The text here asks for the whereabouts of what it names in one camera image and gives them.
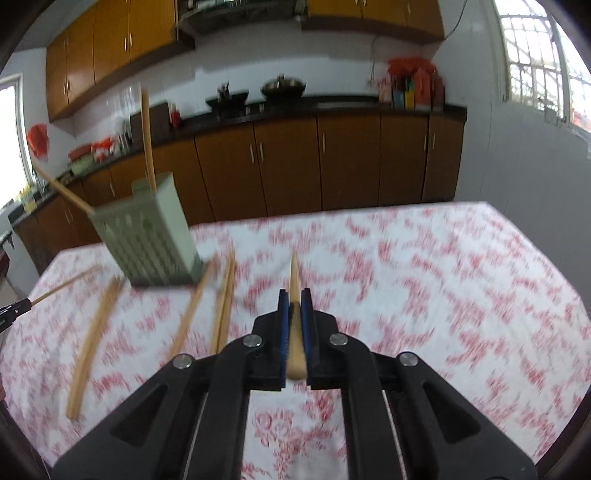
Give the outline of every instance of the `range hood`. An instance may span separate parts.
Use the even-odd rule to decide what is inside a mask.
[[[199,37],[222,28],[294,16],[296,0],[188,0],[178,28]]]

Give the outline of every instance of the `tablecloth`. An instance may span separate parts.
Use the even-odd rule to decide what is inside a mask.
[[[205,258],[236,251],[229,339],[277,308],[291,252],[314,307],[373,351],[419,354],[534,460],[560,434],[591,381],[591,325],[556,267],[486,203],[388,207],[213,223],[191,229]],[[103,270],[44,300],[0,352],[10,413],[53,464],[165,363],[187,288],[120,296],[96,353],[79,421],[64,416],[74,359],[119,268],[104,245],[61,252],[30,297],[93,264]],[[207,355],[223,261],[183,350]],[[288,382],[251,395],[245,479],[346,478],[337,391]]]

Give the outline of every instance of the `upper cabinet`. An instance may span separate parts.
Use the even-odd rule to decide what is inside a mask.
[[[175,0],[99,0],[47,49],[50,122],[125,78],[194,47],[175,27]]]

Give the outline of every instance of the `black countertop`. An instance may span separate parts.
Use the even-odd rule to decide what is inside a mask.
[[[219,116],[213,112],[202,113],[183,119],[180,128],[169,128],[166,131],[153,131],[152,144],[159,147],[179,140],[193,137],[201,133],[216,130],[232,125],[240,125],[250,122],[265,120],[277,120],[284,118],[295,118],[298,116],[320,115],[330,113],[391,113],[395,115],[409,116],[429,116],[444,115],[461,122],[467,120],[467,109],[462,106],[448,105],[444,106],[442,112],[416,111],[394,109],[391,105],[378,102],[375,95],[324,95],[324,96],[303,96],[296,102],[282,103],[272,105],[266,102],[247,103],[243,111],[232,112]],[[143,143],[134,144],[124,152],[109,157],[101,163],[84,171],[80,175],[71,176],[65,185],[79,179],[83,179],[103,168],[107,168],[113,163],[124,160],[132,155],[137,155],[144,150]],[[32,213],[38,212],[55,195],[54,191],[44,193],[38,200],[36,208],[30,212],[24,212],[22,208],[17,209],[11,215],[9,220],[12,226],[17,226]]]

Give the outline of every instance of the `door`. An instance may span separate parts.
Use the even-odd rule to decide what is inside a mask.
[[[67,30],[58,35],[47,47],[46,59],[46,95],[47,113],[49,120],[53,120],[68,106],[68,95],[66,90],[66,49]]]
[[[443,23],[437,0],[403,0],[406,5],[407,24],[410,28],[430,33],[443,39]]]
[[[361,18],[362,0],[308,0],[309,17]]]
[[[382,115],[380,206],[419,203],[427,161],[427,118]]]
[[[174,0],[129,0],[131,60],[176,41]]]
[[[380,116],[318,117],[324,210],[378,205]]]
[[[429,119],[424,202],[450,202],[456,194],[460,171],[464,124],[441,115]]]
[[[406,27],[404,0],[362,0],[361,15],[364,20],[377,20]]]
[[[252,125],[195,138],[216,220],[267,215]]]
[[[212,206],[207,198],[193,139],[156,148],[154,170],[157,174],[173,173],[174,186],[189,226],[213,222]]]
[[[113,178],[108,168],[99,170],[83,179],[82,188],[86,195],[86,200],[93,207],[100,207],[117,198]]]
[[[95,79],[97,82],[129,63],[129,4],[100,0],[96,4]]]
[[[113,185],[115,186],[115,196],[119,199],[131,197],[131,184],[139,179],[146,178],[146,160],[144,154],[135,155],[125,160],[115,163],[109,167]]]
[[[84,192],[81,181],[76,181],[73,184],[68,185],[68,188],[78,195],[82,200],[88,202],[88,198]],[[78,239],[81,245],[98,244],[101,242],[99,234],[96,233],[95,227],[88,218],[86,212],[83,212],[78,207],[72,205],[69,202],[65,203],[67,213],[70,216],[78,234]]]
[[[255,138],[268,214],[320,212],[316,118],[258,124]]]
[[[93,5],[69,27],[66,85],[70,103],[95,84],[92,47],[95,14]]]
[[[43,237],[51,254],[57,255],[67,248],[79,247],[82,243],[78,238],[70,210],[66,201],[59,195],[44,206],[37,214]]]

